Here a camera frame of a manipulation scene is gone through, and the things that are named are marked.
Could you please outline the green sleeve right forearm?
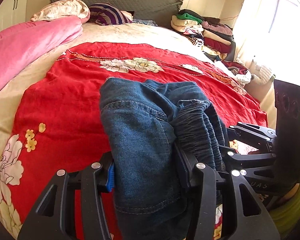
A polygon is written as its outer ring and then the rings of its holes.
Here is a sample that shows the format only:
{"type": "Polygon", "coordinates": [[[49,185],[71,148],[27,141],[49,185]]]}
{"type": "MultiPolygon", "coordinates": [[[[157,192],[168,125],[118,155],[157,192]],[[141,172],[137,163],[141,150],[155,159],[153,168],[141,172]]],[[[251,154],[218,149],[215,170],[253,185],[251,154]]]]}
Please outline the green sleeve right forearm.
{"type": "Polygon", "coordinates": [[[287,237],[300,219],[300,186],[289,201],[269,211],[269,214],[280,237],[282,239],[287,237]]]}

